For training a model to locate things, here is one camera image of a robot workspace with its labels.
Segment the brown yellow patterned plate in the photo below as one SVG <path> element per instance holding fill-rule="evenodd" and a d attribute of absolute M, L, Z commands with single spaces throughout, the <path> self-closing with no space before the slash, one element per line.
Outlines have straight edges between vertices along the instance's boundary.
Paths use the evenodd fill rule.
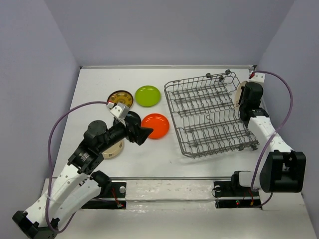
<path fill-rule="evenodd" d="M 126 105 L 127 107 L 131 108 L 134 103 L 134 97 L 128 91 L 118 90 L 118 91 L 112 92 L 108 96 L 107 101 L 113 102 L 113 103 L 122 103 Z"/>

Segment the cream plate with black blot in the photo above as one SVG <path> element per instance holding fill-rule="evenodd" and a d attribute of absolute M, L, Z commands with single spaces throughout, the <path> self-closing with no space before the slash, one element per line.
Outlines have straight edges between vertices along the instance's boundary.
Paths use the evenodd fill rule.
<path fill-rule="evenodd" d="M 243 89 L 245 88 L 247 81 L 243 81 L 240 83 L 240 85 L 237 87 L 237 91 L 234 98 L 234 107 L 236 110 L 239 110 L 240 107 L 240 97 L 242 95 Z"/>

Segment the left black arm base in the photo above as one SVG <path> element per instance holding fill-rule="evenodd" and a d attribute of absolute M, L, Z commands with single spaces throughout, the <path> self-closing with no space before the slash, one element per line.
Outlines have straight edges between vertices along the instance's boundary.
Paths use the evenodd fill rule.
<path fill-rule="evenodd" d="M 88 201 L 81 209 L 123 210 L 127 205 L 126 187 L 126 181 L 113 181 L 108 191 L 102 191 L 99 196 Z"/>

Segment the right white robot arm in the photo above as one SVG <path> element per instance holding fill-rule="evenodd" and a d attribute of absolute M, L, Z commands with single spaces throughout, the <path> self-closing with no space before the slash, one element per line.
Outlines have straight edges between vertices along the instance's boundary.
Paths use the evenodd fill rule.
<path fill-rule="evenodd" d="M 229 189 L 234 195 L 247 188 L 265 193 L 299 193 L 303 188 L 306 156 L 288 146 L 273 127 L 268 113 L 260 106 L 263 87 L 256 82 L 243 82 L 235 97 L 240 120 L 252 132 L 261 154 L 253 171 L 236 171 Z"/>

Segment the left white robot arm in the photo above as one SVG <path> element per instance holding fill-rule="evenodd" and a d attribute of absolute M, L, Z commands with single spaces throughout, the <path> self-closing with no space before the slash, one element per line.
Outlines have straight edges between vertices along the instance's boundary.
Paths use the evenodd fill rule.
<path fill-rule="evenodd" d="M 17 211 L 13 221 L 30 239 L 55 238 L 84 204 L 109 194 L 111 178 L 96 170 L 104 159 L 102 153 L 125 138 L 142 145 L 152 131 L 123 119 L 111 128 L 102 120 L 91 122 L 53 184 L 29 208 Z"/>

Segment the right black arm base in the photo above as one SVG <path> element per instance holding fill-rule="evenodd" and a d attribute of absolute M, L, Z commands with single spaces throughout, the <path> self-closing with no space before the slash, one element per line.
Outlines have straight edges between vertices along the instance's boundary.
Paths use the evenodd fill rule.
<path fill-rule="evenodd" d="M 254 208 L 262 204 L 259 192 L 240 186 L 239 171 L 235 171 L 230 180 L 214 181 L 211 194 L 217 209 Z"/>

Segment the orange plate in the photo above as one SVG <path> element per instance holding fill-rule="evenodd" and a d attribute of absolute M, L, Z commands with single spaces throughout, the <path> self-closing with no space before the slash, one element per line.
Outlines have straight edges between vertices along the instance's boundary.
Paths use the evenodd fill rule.
<path fill-rule="evenodd" d="M 164 115 L 158 113 L 145 116 L 141 126 L 153 129 L 153 132 L 149 135 L 150 139 L 163 138 L 169 131 L 168 119 Z"/>

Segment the lime green plate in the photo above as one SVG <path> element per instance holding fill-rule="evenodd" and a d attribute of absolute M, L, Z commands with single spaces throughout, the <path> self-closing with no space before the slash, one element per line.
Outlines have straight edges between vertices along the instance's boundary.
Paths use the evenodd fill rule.
<path fill-rule="evenodd" d="M 135 92 L 135 100 L 142 107 L 152 107 L 161 100 L 161 93 L 155 86 L 141 86 Z"/>

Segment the cream plate with floral marks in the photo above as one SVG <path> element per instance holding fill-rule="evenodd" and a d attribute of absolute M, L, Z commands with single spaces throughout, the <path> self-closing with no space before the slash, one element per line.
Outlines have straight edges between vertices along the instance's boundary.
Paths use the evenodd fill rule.
<path fill-rule="evenodd" d="M 124 141 L 121 140 L 105 150 L 102 155 L 105 160 L 118 156 L 124 149 Z"/>

